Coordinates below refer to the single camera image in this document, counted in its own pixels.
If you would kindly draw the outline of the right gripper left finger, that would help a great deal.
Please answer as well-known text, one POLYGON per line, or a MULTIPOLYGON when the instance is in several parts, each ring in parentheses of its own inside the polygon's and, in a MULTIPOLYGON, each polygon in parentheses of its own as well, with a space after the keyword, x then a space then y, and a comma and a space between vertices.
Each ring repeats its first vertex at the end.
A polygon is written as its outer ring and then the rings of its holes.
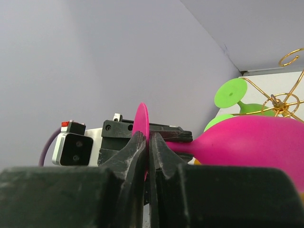
POLYGON ((98 167, 14 167, 0 175, 3 228, 140 228, 146 137, 98 167))

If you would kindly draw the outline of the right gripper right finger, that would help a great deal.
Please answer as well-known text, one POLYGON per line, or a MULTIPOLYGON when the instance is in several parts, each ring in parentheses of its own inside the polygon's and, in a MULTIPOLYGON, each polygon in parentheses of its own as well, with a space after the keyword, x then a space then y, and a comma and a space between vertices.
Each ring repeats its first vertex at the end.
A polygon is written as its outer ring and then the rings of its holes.
POLYGON ((195 166, 149 141, 153 228, 301 228, 304 206, 278 169, 195 166))

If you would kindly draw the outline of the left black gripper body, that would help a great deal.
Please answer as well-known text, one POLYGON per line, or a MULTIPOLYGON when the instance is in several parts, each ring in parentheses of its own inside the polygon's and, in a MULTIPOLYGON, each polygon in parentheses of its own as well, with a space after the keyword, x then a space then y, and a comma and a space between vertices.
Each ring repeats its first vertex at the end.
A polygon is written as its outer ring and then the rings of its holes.
MULTIPOLYGON (((160 133, 166 142, 189 143, 193 140, 192 132, 181 127, 151 123, 149 128, 151 133, 160 133)), ((123 119, 121 114, 115 113, 111 120, 105 120, 97 165, 102 165, 120 151, 129 142, 132 130, 133 121, 123 119)))

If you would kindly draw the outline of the green wine glass front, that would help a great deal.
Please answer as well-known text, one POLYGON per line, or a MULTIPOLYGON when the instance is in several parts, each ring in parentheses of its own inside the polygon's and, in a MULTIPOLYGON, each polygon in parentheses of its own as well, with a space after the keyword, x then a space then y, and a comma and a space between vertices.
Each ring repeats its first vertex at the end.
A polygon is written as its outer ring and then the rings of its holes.
POLYGON ((219 116, 216 116, 215 118, 213 118, 205 127, 204 132, 207 131, 209 128, 211 128, 212 126, 218 124, 221 121, 224 121, 226 119, 230 119, 233 118, 234 116, 232 114, 222 114, 219 116))

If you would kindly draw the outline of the green wine glass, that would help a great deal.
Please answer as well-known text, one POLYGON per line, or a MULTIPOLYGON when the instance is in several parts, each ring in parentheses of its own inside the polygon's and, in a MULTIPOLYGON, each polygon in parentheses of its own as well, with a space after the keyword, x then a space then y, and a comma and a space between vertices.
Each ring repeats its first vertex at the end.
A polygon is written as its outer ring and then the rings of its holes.
POLYGON ((222 114, 219 116, 216 116, 215 118, 213 118, 205 127, 204 132, 207 131, 209 128, 211 128, 212 126, 218 124, 221 121, 224 121, 226 119, 230 119, 233 118, 234 116, 232 114, 222 114))
POLYGON ((261 89, 257 88, 252 82, 245 78, 234 78, 223 84, 215 94, 214 103, 218 108, 229 108, 238 105, 240 111, 237 115, 264 115, 275 116, 275 112, 267 106, 262 104, 246 104, 242 102, 243 97, 247 93, 248 85, 250 83, 259 92, 261 89))

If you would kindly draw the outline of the magenta wine glass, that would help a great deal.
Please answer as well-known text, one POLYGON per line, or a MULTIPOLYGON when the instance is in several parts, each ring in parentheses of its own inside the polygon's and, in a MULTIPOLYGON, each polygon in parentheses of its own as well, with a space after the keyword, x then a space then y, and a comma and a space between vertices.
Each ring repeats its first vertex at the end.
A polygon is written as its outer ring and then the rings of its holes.
POLYGON ((270 167, 285 172, 304 191, 304 124, 300 121, 243 115, 221 121, 192 142, 166 142, 204 165, 270 167))

